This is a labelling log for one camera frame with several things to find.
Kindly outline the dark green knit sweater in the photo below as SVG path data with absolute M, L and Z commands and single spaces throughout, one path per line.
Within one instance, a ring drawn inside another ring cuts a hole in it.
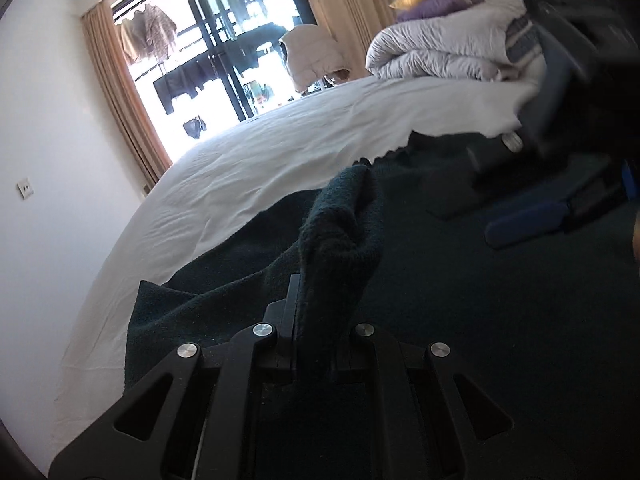
M 288 386 L 250 416 L 241 479 L 367 479 L 349 457 L 349 355 L 368 323 L 454 349 L 515 422 L 522 478 L 639 474 L 637 215 L 614 158 L 477 172 L 465 133 L 403 148 L 285 196 L 161 285 L 142 282 L 125 385 L 172 350 L 225 344 L 300 276 Z M 489 222 L 544 202 L 570 213 L 506 247 Z

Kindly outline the striped blue grey pillow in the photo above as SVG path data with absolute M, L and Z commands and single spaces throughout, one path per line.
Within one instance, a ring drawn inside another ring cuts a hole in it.
M 523 15 L 506 29 L 506 58 L 518 67 L 528 64 L 541 52 L 537 29 L 532 20 Z

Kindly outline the folded grey duvet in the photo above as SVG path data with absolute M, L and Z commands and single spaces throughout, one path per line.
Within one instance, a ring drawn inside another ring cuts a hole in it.
M 370 43 L 366 69 L 380 79 L 516 79 L 534 60 L 518 67 L 506 58 L 506 29 L 523 15 L 523 0 L 484 0 L 441 18 L 392 25 Z

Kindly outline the purple pillow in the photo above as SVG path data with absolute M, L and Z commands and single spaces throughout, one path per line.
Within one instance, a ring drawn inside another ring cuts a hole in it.
M 428 18 L 441 18 L 456 12 L 468 10 L 484 0 L 422 0 L 410 9 L 401 11 L 396 18 L 397 23 Z

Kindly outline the white bed sheet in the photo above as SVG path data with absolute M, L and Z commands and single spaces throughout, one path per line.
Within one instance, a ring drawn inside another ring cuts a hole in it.
M 320 188 L 360 158 L 428 136 L 514 128 L 537 81 L 363 78 L 248 120 L 175 162 L 132 216 L 82 305 L 61 362 L 51 448 L 122 394 L 138 286 L 167 280 L 280 198 Z

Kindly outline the beige curtain right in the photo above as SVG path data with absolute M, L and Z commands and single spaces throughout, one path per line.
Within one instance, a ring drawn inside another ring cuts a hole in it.
M 393 24 L 388 0 L 308 0 L 317 23 L 346 55 L 352 80 L 367 77 L 366 55 L 373 38 Z

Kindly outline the beige curtain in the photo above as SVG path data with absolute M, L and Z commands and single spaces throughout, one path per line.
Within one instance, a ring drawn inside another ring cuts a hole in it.
M 388 0 L 308 0 L 317 23 L 346 55 L 352 80 L 367 77 L 366 55 L 373 38 L 393 24 Z
M 154 188 L 172 162 L 129 73 L 124 51 L 117 39 L 112 8 L 103 0 L 80 20 L 89 58 L 106 104 L 145 184 Z

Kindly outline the beige curtain left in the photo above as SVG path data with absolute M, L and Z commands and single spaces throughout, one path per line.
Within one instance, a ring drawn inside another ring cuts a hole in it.
M 129 73 L 124 51 L 117 39 L 112 8 L 103 0 L 80 20 L 89 58 L 106 104 L 145 184 L 154 188 L 172 162 Z

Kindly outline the beige jacket on chair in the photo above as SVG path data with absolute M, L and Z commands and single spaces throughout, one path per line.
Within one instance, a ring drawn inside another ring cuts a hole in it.
M 279 40 L 284 64 L 297 93 L 320 80 L 331 86 L 349 80 L 350 67 L 337 41 L 318 25 L 297 25 Z

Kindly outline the black framed window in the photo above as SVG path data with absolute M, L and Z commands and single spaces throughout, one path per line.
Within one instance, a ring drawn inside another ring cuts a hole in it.
M 173 162 L 298 98 L 281 39 L 314 22 L 308 0 L 119 0 L 113 18 Z

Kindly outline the white wall socket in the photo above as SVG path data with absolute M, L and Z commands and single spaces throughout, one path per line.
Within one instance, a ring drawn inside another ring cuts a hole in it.
M 34 195 L 34 189 L 29 181 L 29 178 L 19 180 L 16 184 L 17 192 L 20 193 L 22 200 L 28 200 L 30 196 Z

